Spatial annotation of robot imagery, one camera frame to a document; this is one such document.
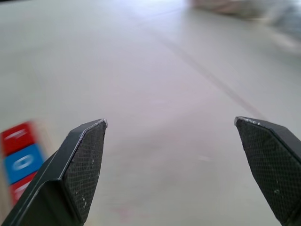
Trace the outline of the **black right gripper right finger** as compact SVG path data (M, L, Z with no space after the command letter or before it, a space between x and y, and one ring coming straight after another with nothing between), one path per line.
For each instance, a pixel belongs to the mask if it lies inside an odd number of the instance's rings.
M301 224L301 141L286 127L238 116L234 122L264 198L283 226Z

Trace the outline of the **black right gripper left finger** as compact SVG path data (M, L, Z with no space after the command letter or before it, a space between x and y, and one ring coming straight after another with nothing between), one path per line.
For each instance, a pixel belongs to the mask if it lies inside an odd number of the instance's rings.
M40 167L4 226L82 226L99 179L107 120L82 124Z

